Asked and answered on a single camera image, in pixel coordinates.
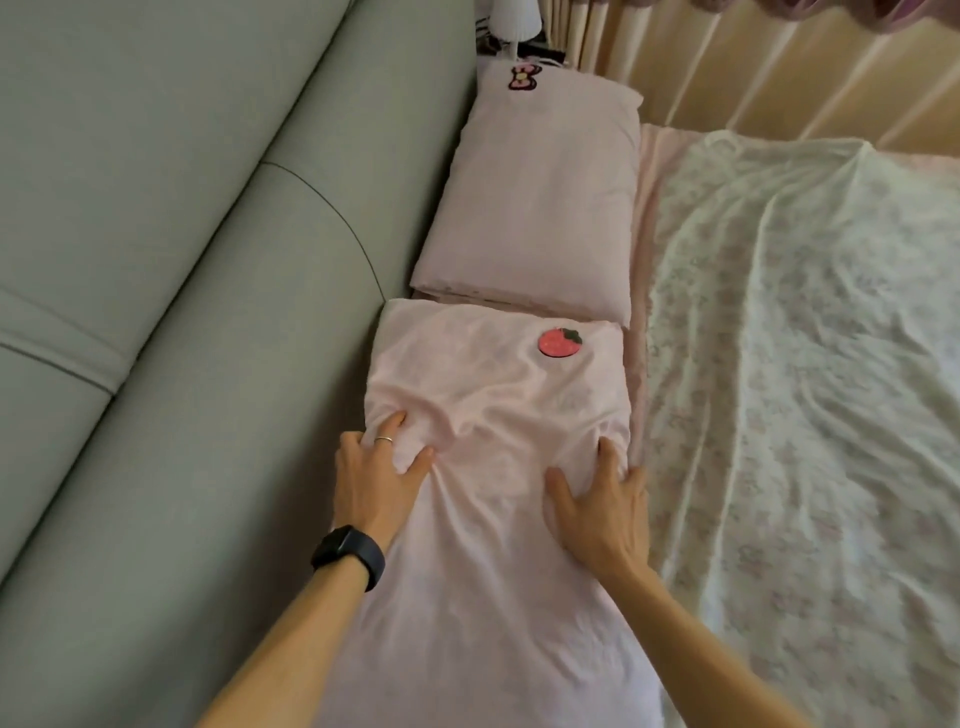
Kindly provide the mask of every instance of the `lamp shade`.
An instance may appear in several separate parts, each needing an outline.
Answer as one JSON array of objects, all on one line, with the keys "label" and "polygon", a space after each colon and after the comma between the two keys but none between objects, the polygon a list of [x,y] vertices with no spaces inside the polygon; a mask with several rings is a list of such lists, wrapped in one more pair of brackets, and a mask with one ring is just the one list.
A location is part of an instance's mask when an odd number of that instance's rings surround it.
[{"label": "lamp shade", "polygon": [[536,37],[543,26],[537,0],[493,0],[490,32],[511,43]]}]

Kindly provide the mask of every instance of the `hand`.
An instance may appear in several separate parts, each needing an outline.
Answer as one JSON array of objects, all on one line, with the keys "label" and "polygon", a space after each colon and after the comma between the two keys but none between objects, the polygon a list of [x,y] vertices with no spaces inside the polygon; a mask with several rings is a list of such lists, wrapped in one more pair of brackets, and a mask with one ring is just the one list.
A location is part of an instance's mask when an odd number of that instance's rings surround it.
[{"label": "hand", "polygon": [[[377,437],[396,437],[406,412],[388,417]],[[370,536],[387,553],[407,523],[420,485],[433,466],[433,448],[424,448],[403,475],[394,468],[394,444],[377,440],[360,446],[362,432],[344,432],[337,450],[337,486],[333,494],[334,527],[352,525]]]},{"label": "hand", "polygon": [[564,472],[546,472],[560,544],[601,582],[624,569],[643,569],[650,553],[647,489],[643,470],[634,468],[621,483],[613,443],[600,438],[593,482],[579,498],[570,493]]}]

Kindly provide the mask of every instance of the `beige curtain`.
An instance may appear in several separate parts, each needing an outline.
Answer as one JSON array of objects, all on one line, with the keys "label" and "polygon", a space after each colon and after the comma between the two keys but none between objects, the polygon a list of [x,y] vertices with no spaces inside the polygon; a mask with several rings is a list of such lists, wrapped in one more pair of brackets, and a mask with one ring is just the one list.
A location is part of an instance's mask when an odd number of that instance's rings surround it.
[{"label": "beige curtain", "polygon": [[645,121],[960,156],[960,32],[940,20],[880,34],[842,7],[797,21],[757,0],[723,12],[690,0],[540,8],[567,64],[636,88]]}]

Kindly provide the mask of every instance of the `bedding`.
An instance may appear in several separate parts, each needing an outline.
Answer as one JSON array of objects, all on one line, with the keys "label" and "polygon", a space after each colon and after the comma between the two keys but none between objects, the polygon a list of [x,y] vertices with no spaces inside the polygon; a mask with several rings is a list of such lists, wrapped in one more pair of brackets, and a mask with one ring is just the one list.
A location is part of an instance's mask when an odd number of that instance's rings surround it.
[{"label": "bedding", "polygon": [[[634,210],[636,242],[631,268],[631,326],[626,331],[624,363],[627,369],[627,386],[633,405],[631,414],[630,462],[638,464],[643,459],[645,440],[643,425],[647,401],[646,386],[646,328],[649,313],[650,278],[654,233],[659,214],[663,185],[676,170],[691,144],[705,136],[702,132],[659,127],[643,124],[640,131],[640,165]],[[750,139],[759,146],[779,144],[763,139]],[[935,155],[907,155],[883,153],[896,162],[926,174],[956,178],[960,176],[960,159]]]},{"label": "bedding", "polygon": [[413,287],[630,324],[641,101],[595,76],[491,61]]},{"label": "bedding", "polygon": [[[553,329],[567,331],[541,342]],[[543,510],[546,467],[583,492],[598,438],[627,447],[622,347],[610,323],[387,304],[367,431],[405,409],[397,467],[427,444],[438,455],[345,639],[317,726],[662,725],[656,674]]]},{"label": "bedding", "polygon": [[952,725],[960,177],[850,140],[668,146],[634,268],[653,565],[815,724]]}]

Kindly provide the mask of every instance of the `black wristwatch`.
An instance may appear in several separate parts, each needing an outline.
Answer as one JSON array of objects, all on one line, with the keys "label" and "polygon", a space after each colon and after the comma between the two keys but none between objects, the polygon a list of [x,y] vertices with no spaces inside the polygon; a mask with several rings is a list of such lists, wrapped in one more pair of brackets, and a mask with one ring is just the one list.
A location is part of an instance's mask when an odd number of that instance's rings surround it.
[{"label": "black wristwatch", "polygon": [[370,536],[351,525],[344,525],[330,531],[320,541],[317,550],[313,552],[310,566],[314,570],[340,561],[344,556],[355,556],[360,563],[367,567],[370,580],[367,582],[367,591],[376,586],[376,582],[383,575],[387,560],[383,551]]}]

